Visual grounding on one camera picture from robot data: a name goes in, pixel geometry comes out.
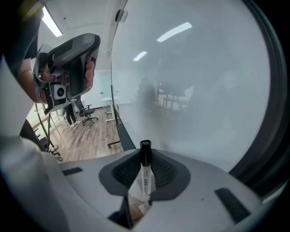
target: person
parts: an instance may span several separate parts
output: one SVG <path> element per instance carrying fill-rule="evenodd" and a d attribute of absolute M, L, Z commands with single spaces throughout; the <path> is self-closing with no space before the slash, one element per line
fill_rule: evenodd
<path fill-rule="evenodd" d="M 12 74 L 16 77 L 18 83 L 35 103 L 47 103 L 44 91 L 35 87 L 32 75 L 31 59 L 37 56 L 38 31 L 41 19 L 44 16 L 43 3 L 39 0 L 17 1 L 11 2 L 15 11 L 14 17 L 11 19 L 10 27 L 17 27 L 18 20 L 21 21 L 19 30 L 11 30 L 11 40 L 6 40 L 7 46 L 4 48 L 3 54 L 8 67 Z M 86 65 L 86 87 L 91 88 L 93 85 L 94 63 L 89 57 Z M 50 82 L 54 77 L 49 74 L 49 68 L 46 65 L 41 79 Z M 41 150 L 39 139 L 35 135 L 31 125 L 26 120 L 20 136 L 33 141 Z"/>
<path fill-rule="evenodd" d="M 68 121 L 68 123 L 69 123 L 69 125 L 71 127 L 74 127 L 76 124 L 80 124 L 81 123 L 80 121 L 76 120 L 76 117 L 73 114 L 73 106 L 72 106 L 72 104 L 68 104 L 67 106 L 65 106 L 64 110 L 65 110 L 65 113 L 67 114 L 67 121 Z"/>

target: fluorescent light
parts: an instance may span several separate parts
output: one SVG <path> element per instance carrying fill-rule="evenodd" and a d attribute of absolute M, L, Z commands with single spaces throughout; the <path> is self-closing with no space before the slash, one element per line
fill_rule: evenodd
<path fill-rule="evenodd" d="M 172 30 L 166 32 L 164 35 L 160 36 L 157 41 L 158 42 L 163 42 L 164 40 L 170 38 L 171 36 L 179 33 L 179 32 L 182 32 L 186 29 L 189 29 L 191 28 L 192 25 L 189 23 L 189 22 L 186 22 L 184 24 L 181 24 L 180 26 L 176 27 L 176 28 L 173 28 Z"/>
<path fill-rule="evenodd" d="M 55 24 L 45 7 L 43 7 L 43 13 L 44 17 L 42 18 L 42 21 L 48 26 L 48 28 L 52 31 L 52 33 L 54 33 L 56 37 L 61 36 L 62 33 L 58 29 L 57 25 Z"/>
<path fill-rule="evenodd" d="M 143 51 L 143 52 L 141 52 L 138 56 L 136 56 L 135 58 L 134 58 L 134 60 L 133 61 L 138 61 L 138 60 L 140 60 L 143 56 L 145 56 L 147 54 L 147 52 L 145 52 L 145 51 Z"/>

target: wooden floor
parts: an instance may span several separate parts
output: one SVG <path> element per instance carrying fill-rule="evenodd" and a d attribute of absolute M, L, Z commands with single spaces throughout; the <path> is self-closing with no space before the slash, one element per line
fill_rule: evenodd
<path fill-rule="evenodd" d="M 67 128 L 64 124 L 59 125 L 58 130 L 63 134 L 62 138 L 57 130 L 51 133 L 51 141 L 54 145 L 59 145 L 58 152 L 63 162 L 87 160 L 123 151 L 121 143 L 111 145 L 111 148 L 107 146 L 108 143 L 119 140 L 115 121 L 106 122 L 106 119 L 111 118 L 111 114 L 107 115 L 103 109 L 96 109 L 92 117 L 99 120 L 93 119 L 95 124 L 88 121 L 85 126 L 82 123 Z"/>

